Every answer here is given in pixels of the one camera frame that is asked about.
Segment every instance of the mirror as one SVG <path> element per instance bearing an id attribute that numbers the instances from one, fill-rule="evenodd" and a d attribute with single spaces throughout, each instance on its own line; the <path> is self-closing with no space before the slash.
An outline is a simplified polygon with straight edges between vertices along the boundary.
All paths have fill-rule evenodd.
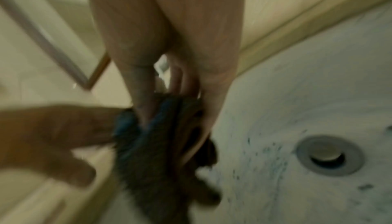
<path id="1" fill-rule="evenodd" d="M 110 62 L 87 0 L 0 0 L 3 9 L 81 87 Z"/>

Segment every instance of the wooden frame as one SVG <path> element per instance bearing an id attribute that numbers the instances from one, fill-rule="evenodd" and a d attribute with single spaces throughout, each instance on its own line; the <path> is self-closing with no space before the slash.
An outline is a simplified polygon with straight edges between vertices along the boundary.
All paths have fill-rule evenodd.
<path id="1" fill-rule="evenodd" d="M 27 35 L 64 71 L 66 71 L 78 85 L 85 90 L 91 90 L 99 77 L 110 63 L 107 53 L 101 58 L 90 77 L 56 45 L 48 40 L 38 27 L 28 18 L 14 0 L 0 0 L 0 6 L 27 33 Z"/>

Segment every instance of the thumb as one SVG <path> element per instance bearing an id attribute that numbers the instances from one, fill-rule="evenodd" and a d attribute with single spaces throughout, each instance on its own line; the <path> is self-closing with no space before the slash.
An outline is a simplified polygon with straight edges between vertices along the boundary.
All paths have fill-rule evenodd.
<path id="1" fill-rule="evenodd" d="M 96 170 L 69 151 L 43 143 L 26 144 L 18 150 L 8 167 L 29 169 L 77 187 L 87 187 L 95 179 Z"/>

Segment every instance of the cloth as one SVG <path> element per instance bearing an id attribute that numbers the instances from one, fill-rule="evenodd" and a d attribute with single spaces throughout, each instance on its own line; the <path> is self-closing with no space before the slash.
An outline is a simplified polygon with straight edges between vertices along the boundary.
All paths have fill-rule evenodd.
<path id="1" fill-rule="evenodd" d="M 191 203 L 217 206 L 221 201 L 220 192 L 196 176 L 198 168 L 218 161 L 210 139 L 185 165 L 180 163 L 181 155 L 198 140 L 202 115 L 198 100 L 166 96 L 145 131 L 139 129 L 131 109 L 118 118 L 116 168 L 126 190 L 153 224 L 191 223 Z"/>

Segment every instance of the metal drain ring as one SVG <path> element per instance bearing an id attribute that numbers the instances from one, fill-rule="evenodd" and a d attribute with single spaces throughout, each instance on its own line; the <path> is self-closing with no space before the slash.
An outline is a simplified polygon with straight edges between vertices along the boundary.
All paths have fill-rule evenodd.
<path id="1" fill-rule="evenodd" d="M 333 147 L 344 156 L 344 162 L 336 168 L 326 168 L 314 162 L 311 150 L 317 146 Z M 303 139 L 296 148 L 297 158 L 307 169 L 326 176 L 345 176 L 358 171 L 365 163 L 365 156 L 360 148 L 339 137 L 317 135 Z"/>

